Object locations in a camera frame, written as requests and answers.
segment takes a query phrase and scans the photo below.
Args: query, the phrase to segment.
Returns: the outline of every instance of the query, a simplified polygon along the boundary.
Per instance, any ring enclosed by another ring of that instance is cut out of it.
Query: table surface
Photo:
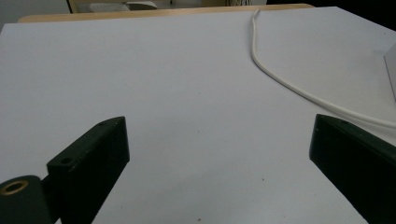
[[[251,61],[251,12],[6,24],[0,180],[125,116],[131,161],[93,223],[366,223],[309,160],[316,114]],[[262,11],[258,56],[316,96],[395,120],[396,32],[337,7]],[[349,120],[396,145],[394,130]]]
[[[190,15],[190,14],[198,14],[198,13],[253,11],[258,7],[262,10],[283,10],[283,9],[307,8],[312,6],[308,4],[285,4],[285,5],[262,5],[262,6],[247,6],[247,7],[195,7],[195,8],[158,9],[158,10],[129,11],[129,12],[31,15],[20,18],[19,22],[87,21],[87,20],[106,20],[106,19],[119,19],[119,18],[175,16],[175,15]]]

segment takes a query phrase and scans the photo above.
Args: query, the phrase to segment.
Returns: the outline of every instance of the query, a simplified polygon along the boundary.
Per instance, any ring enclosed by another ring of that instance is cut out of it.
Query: cable
[[[384,126],[387,128],[391,128],[391,129],[396,129],[396,123],[394,122],[390,122],[390,121],[386,121],[386,120],[382,120],[382,119],[376,119],[376,118],[372,118],[363,114],[359,114],[356,113],[354,111],[348,110],[346,108],[343,108],[339,105],[334,105],[330,102],[327,102],[325,100],[322,100],[320,98],[318,98],[317,96],[314,96],[312,94],[310,94],[309,92],[303,91],[301,89],[299,89],[298,87],[290,84],[289,82],[287,82],[286,80],[284,80],[282,77],[277,76],[276,74],[272,73],[271,71],[269,71],[264,65],[262,65],[262,63],[260,62],[260,60],[257,57],[257,52],[256,52],[256,37],[257,37],[257,28],[256,28],[256,17],[259,14],[260,9],[256,9],[253,13],[253,15],[251,16],[251,24],[253,26],[253,30],[252,30],[252,42],[251,42],[251,57],[253,59],[253,62],[268,76],[271,77],[272,79],[274,79],[275,81],[277,81],[278,83],[280,83],[281,85],[283,85],[284,87],[288,88],[291,91],[294,91],[295,93],[299,94],[300,96],[304,97],[305,99],[311,101],[314,104],[320,105],[325,109],[328,109],[336,114],[341,114],[341,115],[345,115],[347,117],[353,118],[353,119],[359,119],[368,123],[373,123],[379,126]]]

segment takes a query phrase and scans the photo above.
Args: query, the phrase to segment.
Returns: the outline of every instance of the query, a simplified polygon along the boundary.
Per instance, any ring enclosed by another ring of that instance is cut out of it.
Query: screw hole
[[[11,195],[17,193],[27,187],[29,182],[26,180],[17,180],[12,183],[7,184],[2,189],[0,189],[1,195]]]
[[[61,160],[61,164],[67,164],[67,163],[69,163],[70,161],[72,161],[71,158],[64,158],[64,159]]]

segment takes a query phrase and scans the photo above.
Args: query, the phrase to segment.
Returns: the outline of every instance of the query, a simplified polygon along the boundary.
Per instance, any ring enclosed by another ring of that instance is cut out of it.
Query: white tabletop
[[[250,15],[7,24],[0,182],[43,178],[94,124],[125,116],[131,161],[93,223],[366,223],[308,158],[315,115],[335,115],[254,65]],[[383,58],[395,32],[336,7],[257,23],[270,70],[396,120]],[[355,123],[396,145],[395,131]]]

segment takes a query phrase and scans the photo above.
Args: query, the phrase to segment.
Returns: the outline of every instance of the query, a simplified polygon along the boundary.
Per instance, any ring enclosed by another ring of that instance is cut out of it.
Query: white cable
[[[251,42],[251,57],[254,61],[254,63],[269,77],[271,77],[272,79],[274,79],[275,81],[277,81],[278,83],[282,84],[284,87],[288,88],[291,91],[294,91],[295,93],[301,95],[302,97],[304,97],[305,99],[320,105],[322,107],[324,107],[325,109],[328,109],[336,114],[342,114],[345,116],[348,116],[350,118],[353,119],[359,119],[368,123],[373,123],[379,126],[384,126],[384,127],[388,127],[391,129],[396,129],[396,123],[394,122],[390,122],[390,121],[386,121],[386,120],[382,120],[382,119],[376,119],[376,118],[372,118],[363,114],[359,114],[356,113],[354,111],[345,109],[339,105],[334,105],[330,102],[327,102],[325,100],[322,100],[320,98],[318,98],[317,96],[314,96],[306,91],[303,91],[301,89],[299,89],[298,87],[290,84],[289,82],[287,82],[286,80],[284,80],[282,77],[279,77],[277,75],[275,75],[274,73],[272,73],[271,71],[269,71],[264,65],[262,65],[262,63],[260,62],[260,60],[257,57],[257,53],[256,53],[256,35],[257,35],[257,28],[256,28],[256,17],[259,14],[260,9],[256,9],[251,17],[251,23],[253,26],[253,37],[252,37],[252,42]]]

